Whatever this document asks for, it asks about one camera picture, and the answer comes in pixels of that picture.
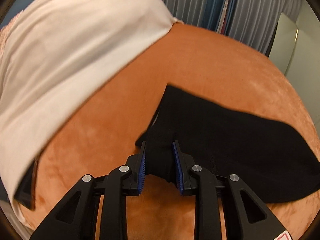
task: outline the white sheet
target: white sheet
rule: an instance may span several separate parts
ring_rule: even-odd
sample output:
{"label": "white sheet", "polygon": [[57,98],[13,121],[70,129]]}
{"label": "white sheet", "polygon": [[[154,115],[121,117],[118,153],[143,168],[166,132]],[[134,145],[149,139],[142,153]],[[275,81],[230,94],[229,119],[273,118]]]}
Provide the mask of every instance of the white sheet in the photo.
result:
{"label": "white sheet", "polygon": [[175,22],[162,0],[35,0],[21,13],[0,58],[0,176],[22,223],[13,197],[33,159]]}

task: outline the orange blanket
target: orange blanket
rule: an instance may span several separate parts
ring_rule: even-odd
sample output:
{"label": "orange blanket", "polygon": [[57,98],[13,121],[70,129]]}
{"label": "orange blanket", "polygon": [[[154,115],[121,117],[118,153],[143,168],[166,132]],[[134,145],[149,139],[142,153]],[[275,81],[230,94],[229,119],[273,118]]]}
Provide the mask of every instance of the orange blanket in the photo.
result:
{"label": "orange blanket", "polygon": [[[134,142],[148,126],[167,83],[230,109],[286,122],[320,158],[308,112],[268,58],[225,36],[175,24],[88,99],[47,145],[38,165],[35,210],[21,207],[33,228],[82,175],[108,174],[136,152]],[[320,209],[319,199],[315,192],[268,207],[298,240]],[[143,194],[127,198],[128,238],[192,240],[194,208],[193,197],[180,197],[173,184],[148,175]]]}

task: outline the white cloth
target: white cloth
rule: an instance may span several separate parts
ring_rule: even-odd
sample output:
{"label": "white cloth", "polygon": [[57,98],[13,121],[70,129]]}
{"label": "white cloth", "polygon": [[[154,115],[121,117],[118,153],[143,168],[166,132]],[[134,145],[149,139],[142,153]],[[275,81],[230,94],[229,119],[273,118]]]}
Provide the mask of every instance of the white cloth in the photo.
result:
{"label": "white cloth", "polygon": [[15,191],[63,123],[112,76],[166,35],[162,0],[35,0],[0,58],[0,176]]}

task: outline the white sticker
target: white sticker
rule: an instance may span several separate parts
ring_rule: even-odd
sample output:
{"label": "white sticker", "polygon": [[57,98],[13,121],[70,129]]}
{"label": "white sticker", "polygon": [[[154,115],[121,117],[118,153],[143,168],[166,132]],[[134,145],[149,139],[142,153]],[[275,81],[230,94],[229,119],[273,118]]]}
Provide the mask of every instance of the white sticker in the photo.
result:
{"label": "white sticker", "polygon": [[289,232],[288,231],[284,231],[281,235],[279,235],[276,239],[274,240],[292,240]]}

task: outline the metal screw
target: metal screw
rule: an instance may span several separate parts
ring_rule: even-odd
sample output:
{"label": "metal screw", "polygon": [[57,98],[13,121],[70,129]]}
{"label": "metal screw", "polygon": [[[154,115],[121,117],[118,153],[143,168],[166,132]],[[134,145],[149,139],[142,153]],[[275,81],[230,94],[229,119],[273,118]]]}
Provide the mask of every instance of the metal screw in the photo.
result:
{"label": "metal screw", "polygon": [[127,172],[127,171],[129,170],[129,167],[126,166],[126,165],[123,165],[123,166],[121,166],[121,167],[119,168],[119,170],[120,170],[121,172]]}
{"label": "metal screw", "polygon": [[238,180],[239,180],[239,176],[236,175],[236,174],[231,174],[229,178],[230,178],[231,180],[233,180],[233,181],[238,181]]}
{"label": "metal screw", "polygon": [[84,182],[89,182],[91,179],[92,179],[92,177],[91,177],[90,175],[84,175],[84,176],[82,177],[82,180],[83,180]]}
{"label": "metal screw", "polygon": [[199,165],[193,165],[193,166],[192,166],[192,170],[198,172],[198,171],[201,171],[201,170],[202,170],[202,167],[199,166]]}

